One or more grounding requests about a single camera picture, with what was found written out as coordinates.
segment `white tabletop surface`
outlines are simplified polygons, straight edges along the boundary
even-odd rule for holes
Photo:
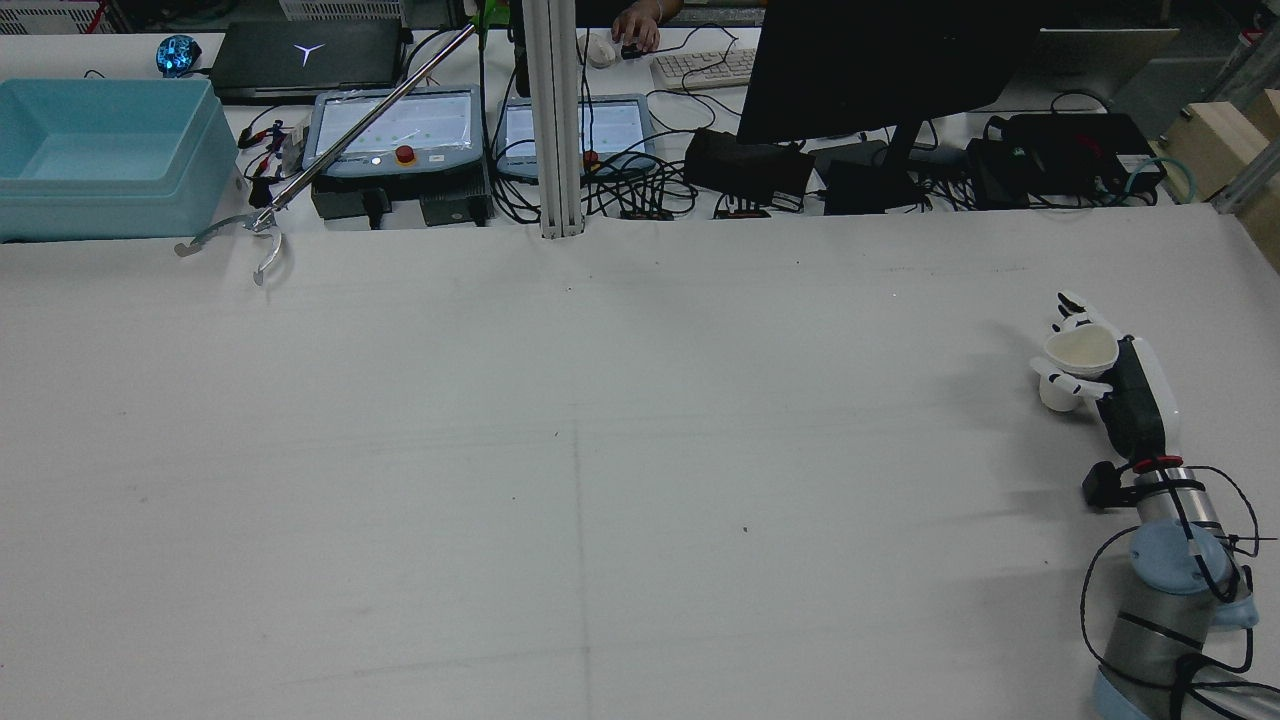
[[[1060,288],[1280,518],[1280,278],[1204,205],[172,245],[0,246],[6,720],[1088,717],[1135,518],[1036,397]]]

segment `metal pole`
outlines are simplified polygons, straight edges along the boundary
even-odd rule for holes
[[[1257,193],[1262,192],[1267,181],[1275,177],[1277,170],[1280,170],[1280,137],[1272,140],[1271,145],[1267,145],[1252,163],[1245,165],[1231,182],[1226,183],[1226,187],[1213,199],[1213,208],[1224,215],[1239,211]]]
[[[374,124],[374,122],[376,122],[378,118],[383,117],[383,113],[385,113],[388,108],[394,105],[401,97],[404,97],[415,87],[417,87],[417,83],[422,82],[422,79],[426,78],[426,76],[431,74],[431,70],[434,70],[435,67],[440,64],[440,61],[448,58],[454,50],[461,47],[462,44],[466,42],[468,37],[475,35],[475,32],[476,32],[476,26],[472,23],[467,23],[462,29],[460,29],[458,33],[453,36],[453,40],[451,40],[449,44],[444,46],[444,49],[442,49],[439,53],[435,54],[434,58],[422,64],[422,67],[419,68],[417,72],[415,72],[412,76],[406,78],[404,82],[396,86],[396,90],[392,90],[390,95],[384,97],[380,102],[378,102],[378,105],[374,105],[367,113],[365,113],[364,118],[360,118],[360,120],[357,120],[356,124],[351,126],[351,129],[344,132],[342,137],[339,137],[319,158],[316,158],[316,161],[312,163],[310,168],[302,170],[302,174],[293,178],[293,181],[289,184],[284,186],[284,190],[282,190],[275,196],[275,200],[270,205],[262,209],[262,211],[257,215],[257,218],[253,219],[252,224],[247,224],[246,227],[253,232],[261,232],[275,224],[274,218],[278,210],[284,209],[284,206],[288,205],[291,200],[297,197],[300,192],[302,192],[308,184],[311,184],[311,181],[314,181],[316,176],[325,172],[329,168],[329,165],[332,165],[333,161],[337,160],[339,155],[342,155],[343,150],[346,150],[347,146],[349,146],[352,142],[355,142],[357,137],[360,137],[360,133],[365,132],[365,129],[367,129],[369,126]]]
[[[575,236],[582,232],[582,151],[573,3],[526,0],[524,10],[543,237]]]
[[[1224,69],[1207,100],[1225,100],[1243,110],[1265,87],[1280,79],[1280,26],[1271,28],[1243,60],[1233,64],[1234,68]]]

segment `metal frame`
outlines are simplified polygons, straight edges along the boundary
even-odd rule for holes
[[[1262,192],[1277,170],[1280,170],[1280,137],[1272,140],[1266,150],[1258,152],[1253,161],[1226,183],[1226,187],[1213,197],[1213,208],[1224,215],[1239,211]]]
[[[543,237],[570,237],[584,229],[573,3],[525,0],[524,10]]]
[[[1228,101],[1244,109],[1262,94],[1263,88],[1274,87],[1277,81],[1280,81],[1280,27],[1272,28],[1233,67],[1225,68],[1206,97],[1210,101]],[[1271,141],[1271,145],[1213,197],[1213,208],[1222,214],[1239,211],[1266,187],[1277,170],[1280,170],[1280,138]]]

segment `robotic arm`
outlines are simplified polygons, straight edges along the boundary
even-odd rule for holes
[[[1142,521],[1098,657],[1094,707],[1105,720],[1280,719],[1280,694],[1239,675],[1252,662],[1258,621],[1249,569],[1236,564],[1204,486],[1183,466],[1180,415],[1155,352],[1083,299],[1064,292],[1059,301],[1062,320],[1051,327],[1046,356],[1032,361],[1041,398],[1056,411],[1092,402],[1125,464],[1094,465],[1084,500],[1100,511],[1134,507]],[[1128,471],[1134,478],[1125,486]],[[1211,630],[1245,633],[1240,667],[1202,653]]]

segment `blue cable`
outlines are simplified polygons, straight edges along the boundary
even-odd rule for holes
[[[1129,173],[1129,179],[1124,183],[1124,193],[1129,195],[1133,191],[1133,181],[1138,179],[1138,173],[1143,170],[1147,165],[1155,165],[1156,163],[1169,163],[1170,165],[1178,168],[1183,172],[1183,177],[1187,178],[1187,199],[1183,202],[1196,201],[1196,174],[1188,168],[1181,160],[1174,158],[1147,158],[1138,167]]]

